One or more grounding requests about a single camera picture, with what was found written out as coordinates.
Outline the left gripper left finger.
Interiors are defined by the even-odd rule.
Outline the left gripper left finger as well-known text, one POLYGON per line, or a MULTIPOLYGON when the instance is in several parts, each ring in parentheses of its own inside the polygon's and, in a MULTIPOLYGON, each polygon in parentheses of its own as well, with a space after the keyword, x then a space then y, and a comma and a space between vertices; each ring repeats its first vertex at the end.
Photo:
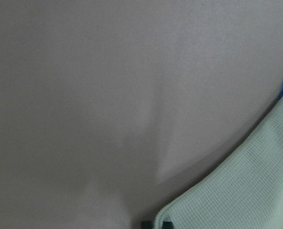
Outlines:
POLYGON ((141 222, 141 229, 153 229, 152 221, 145 220, 141 222))

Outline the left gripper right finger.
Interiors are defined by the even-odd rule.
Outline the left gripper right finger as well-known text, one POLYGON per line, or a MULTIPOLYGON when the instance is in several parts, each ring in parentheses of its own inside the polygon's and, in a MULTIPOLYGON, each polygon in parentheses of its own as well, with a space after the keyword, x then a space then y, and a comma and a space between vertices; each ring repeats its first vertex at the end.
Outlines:
POLYGON ((164 221, 162 223, 162 229, 173 229, 173 223, 170 221, 164 221))

